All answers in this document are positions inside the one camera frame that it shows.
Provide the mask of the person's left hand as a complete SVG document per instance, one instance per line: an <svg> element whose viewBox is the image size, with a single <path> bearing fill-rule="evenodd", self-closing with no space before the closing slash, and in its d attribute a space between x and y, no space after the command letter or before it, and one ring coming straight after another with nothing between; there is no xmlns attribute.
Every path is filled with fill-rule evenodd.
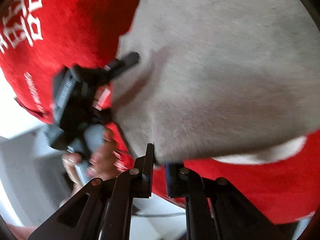
<svg viewBox="0 0 320 240"><path fill-rule="evenodd" d="M86 170L86 175L89 178L100 178L109 180L116 178L120 171L116 167L118 158L115 155L116 141L113 139L113 132L106 128L103 135L103 145L101 145L92 155L89 160L89 168ZM84 185L76 172L75 165L82 161L80 154L66 152L62 155L62 163L68 174L68 177L73 182L73 190L71 196L64 199L59 207L74 196Z"/></svg>

